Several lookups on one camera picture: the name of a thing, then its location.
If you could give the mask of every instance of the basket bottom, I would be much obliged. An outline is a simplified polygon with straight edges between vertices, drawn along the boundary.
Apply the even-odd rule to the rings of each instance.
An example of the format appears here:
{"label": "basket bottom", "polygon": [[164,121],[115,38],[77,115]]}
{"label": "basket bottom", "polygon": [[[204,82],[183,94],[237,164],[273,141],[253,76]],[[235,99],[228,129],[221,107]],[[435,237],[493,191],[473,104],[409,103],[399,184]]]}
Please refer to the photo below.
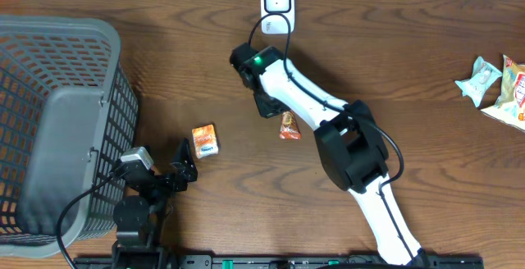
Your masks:
{"label": "basket bottom", "polygon": [[[55,235],[63,208],[83,191],[84,180],[92,180],[85,178],[86,167],[102,95],[100,89],[63,87],[49,96],[16,209],[16,224],[22,233]],[[78,204],[64,219],[64,233],[77,212]]]}

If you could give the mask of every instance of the red snack packet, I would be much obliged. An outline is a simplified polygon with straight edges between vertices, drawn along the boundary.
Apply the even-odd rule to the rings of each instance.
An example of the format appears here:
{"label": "red snack packet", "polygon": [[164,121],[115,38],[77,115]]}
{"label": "red snack packet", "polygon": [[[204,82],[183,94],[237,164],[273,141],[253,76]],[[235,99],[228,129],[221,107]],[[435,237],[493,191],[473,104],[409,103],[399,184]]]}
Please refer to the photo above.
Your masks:
{"label": "red snack packet", "polygon": [[281,139],[301,139],[301,133],[299,133],[299,127],[295,120],[293,112],[284,112],[281,119]]}

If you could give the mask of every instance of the green connector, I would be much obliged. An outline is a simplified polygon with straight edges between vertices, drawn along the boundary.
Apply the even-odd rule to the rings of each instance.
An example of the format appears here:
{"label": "green connector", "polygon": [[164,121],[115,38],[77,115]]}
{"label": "green connector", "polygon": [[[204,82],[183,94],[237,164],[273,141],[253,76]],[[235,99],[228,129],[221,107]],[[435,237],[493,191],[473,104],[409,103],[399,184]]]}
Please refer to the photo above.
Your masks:
{"label": "green connector", "polygon": [[222,269],[233,269],[233,261],[222,261]]}

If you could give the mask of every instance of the light blue packet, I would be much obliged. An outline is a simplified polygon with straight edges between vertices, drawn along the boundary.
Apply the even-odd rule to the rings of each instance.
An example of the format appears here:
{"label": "light blue packet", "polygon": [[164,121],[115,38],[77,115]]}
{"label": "light blue packet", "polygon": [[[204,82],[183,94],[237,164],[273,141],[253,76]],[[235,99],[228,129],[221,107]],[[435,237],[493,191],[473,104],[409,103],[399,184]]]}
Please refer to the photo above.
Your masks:
{"label": "light blue packet", "polygon": [[455,83],[463,91],[463,96],[469,96],[474,105],[479,107],[485,92],[501,76],[501,71],[480,56],[474,62],[472,77],[469,80],[456,80]]}

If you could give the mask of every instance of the candy wrapper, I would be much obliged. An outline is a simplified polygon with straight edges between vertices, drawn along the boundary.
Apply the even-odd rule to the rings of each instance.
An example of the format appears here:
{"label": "candy wrapper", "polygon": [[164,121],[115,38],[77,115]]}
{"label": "candy wrapper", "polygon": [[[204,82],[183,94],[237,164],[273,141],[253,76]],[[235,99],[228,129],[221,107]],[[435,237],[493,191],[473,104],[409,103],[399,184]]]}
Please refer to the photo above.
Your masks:
{"label": "candy wrapper", "polygon": [[217,144],[213,125],[192,129],[191,134],[194,136],[195,155],[197,158],[219,153],[219,145]]}
{"label": "candy wrapper", "polygon": [[281,119],[281,139],[301,139],[301,133],[293,112],[284,112]]}
{"label": "candy wrapper", "polygon": [[501,95],[493,106],[482,109],[490,117],[525,131],[525,65],[518,65],[503,56]]}
{"label": "candy wrapper", "polygon": [[474,105],[479,107],[485,92],[501,77],[501,71],[482,57],[478,57],[472,68],[472,77],[469,80],[456,80],[455,83],[463,91],[463,96],[469,96]]}

